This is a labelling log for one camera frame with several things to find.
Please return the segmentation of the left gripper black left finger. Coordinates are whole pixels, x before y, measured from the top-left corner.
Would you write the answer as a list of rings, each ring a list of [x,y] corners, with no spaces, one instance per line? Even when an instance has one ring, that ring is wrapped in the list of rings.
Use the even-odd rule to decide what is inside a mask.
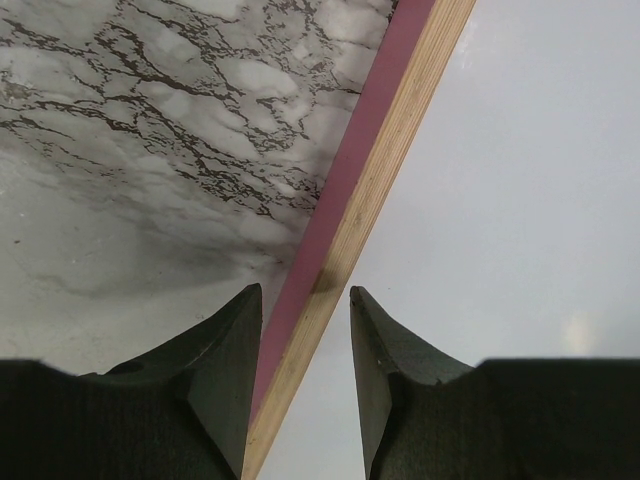
[[[1,363],[5,479],[238,479],[262,329],[262,290],[106,373]]]

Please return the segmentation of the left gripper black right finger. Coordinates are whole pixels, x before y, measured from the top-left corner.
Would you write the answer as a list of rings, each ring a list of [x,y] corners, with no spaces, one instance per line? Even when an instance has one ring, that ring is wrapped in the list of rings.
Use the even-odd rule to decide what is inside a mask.
[[[350,325],[370,479],[635,479],[636,359],[491,359],[471,367],[361,287]]]

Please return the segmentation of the pink wooden photo frame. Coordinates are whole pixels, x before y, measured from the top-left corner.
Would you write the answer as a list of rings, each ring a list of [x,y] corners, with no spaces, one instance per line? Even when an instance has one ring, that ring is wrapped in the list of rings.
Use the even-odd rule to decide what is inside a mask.
[[[262,335],[245,479],[259,475],[474,5],[396,6]]]

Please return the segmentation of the white photo paper sheet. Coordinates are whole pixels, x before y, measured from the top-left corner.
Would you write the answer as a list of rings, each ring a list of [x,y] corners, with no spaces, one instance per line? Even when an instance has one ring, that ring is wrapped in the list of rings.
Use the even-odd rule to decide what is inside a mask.
[[[476,1],[255,479],[361,479],[349,289],[468,364],[639,353],[639,5]]]

